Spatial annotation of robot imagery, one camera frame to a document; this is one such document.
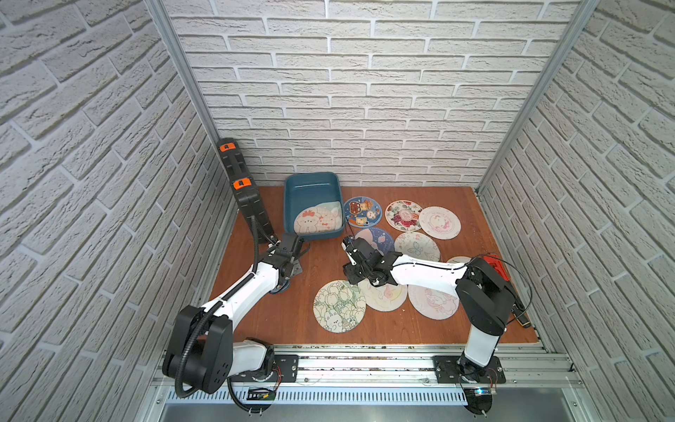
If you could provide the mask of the cream pink character coaster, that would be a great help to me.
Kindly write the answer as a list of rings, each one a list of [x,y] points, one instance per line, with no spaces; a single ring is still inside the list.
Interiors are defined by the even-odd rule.
[[[393,286],[385,284],[381,287],[373,287],[368,280],[358,284],[369,308],[381,312],[395,311],[406,301],[408,288],[406,286]]]

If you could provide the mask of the green bunnies coaster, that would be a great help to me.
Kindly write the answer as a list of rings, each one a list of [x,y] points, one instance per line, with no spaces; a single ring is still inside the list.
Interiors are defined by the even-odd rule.
[[[350,332],[363,320],[367,310],[365,296],[348,281],[331,281],[320,288],[313,302],[319,325],[332,333]]]

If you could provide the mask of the teal storage box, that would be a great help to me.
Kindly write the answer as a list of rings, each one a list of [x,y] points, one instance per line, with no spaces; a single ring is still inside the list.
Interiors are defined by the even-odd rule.
[[[294,230],[295,218],[309,207],[316,207],[324,202],[340,202],[343,209],[343,195],[339,178],[332,172],[314,172],[294,174],[287,178],[284,186],[284,228],[286,232],[303,237],[306,242],[340,237],[345,229],[299,235]]]

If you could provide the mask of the beige bear bow coaster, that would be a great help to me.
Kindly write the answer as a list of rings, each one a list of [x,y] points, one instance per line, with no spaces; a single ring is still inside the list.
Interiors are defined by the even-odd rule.
[[[317,225],[318,215],[316,213],[316,207],[309,207],[300,212],[295,218],[294,230],[299,235],[323,233],[318,231]]]

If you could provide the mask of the dark blue cartoon coaster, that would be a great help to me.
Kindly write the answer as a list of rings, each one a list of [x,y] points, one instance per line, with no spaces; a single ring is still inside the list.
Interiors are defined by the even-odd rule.
[[[288,290],[290,286],[290,280],[284,281],[281,285],[277,286],[275,289],[270,291],[271,295],[277,295]]]

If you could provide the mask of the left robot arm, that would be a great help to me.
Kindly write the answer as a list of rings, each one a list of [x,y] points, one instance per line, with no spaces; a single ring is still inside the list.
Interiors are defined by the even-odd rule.
[[[272,374],[274,347],[256,339],[234,341],[234,332],[265,295],[281,292],[300,272],[303,243],[286,234],[265,253],[255,247],[253,264],[242,278],[210,302],[179,312],[162,366],[178,397],[215,393],[242,373],[258,380]]]

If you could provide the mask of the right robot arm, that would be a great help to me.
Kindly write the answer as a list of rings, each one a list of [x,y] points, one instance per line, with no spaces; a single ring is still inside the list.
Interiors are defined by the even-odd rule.
[[[383,255],[366,240],[355,237],[345,237],[342,247],[349,258],[343,266],[344,274],[353,285],[368,281],[375,288],[429,288],[459,300],[471,323],[458,361],[462,369],[486,369],[511,319],[525,310],[513,284],[482,257],[457,265],[419,260],[399,251]]]

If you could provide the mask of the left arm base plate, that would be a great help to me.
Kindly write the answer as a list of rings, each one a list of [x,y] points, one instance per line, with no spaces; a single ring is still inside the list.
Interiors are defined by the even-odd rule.
[[[233,383],[294,383],[299,369],[297,354],[276,354],[266,359],[260,369],[240,373],[231,378]]]

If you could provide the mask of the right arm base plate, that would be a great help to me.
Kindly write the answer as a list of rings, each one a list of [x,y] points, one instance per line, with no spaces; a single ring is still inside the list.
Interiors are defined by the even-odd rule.
[[[497,356],[492,356],[485,367],[471,362],[464,355],[435,355],[432,363],[439,384],[506,383],[506,375]]]

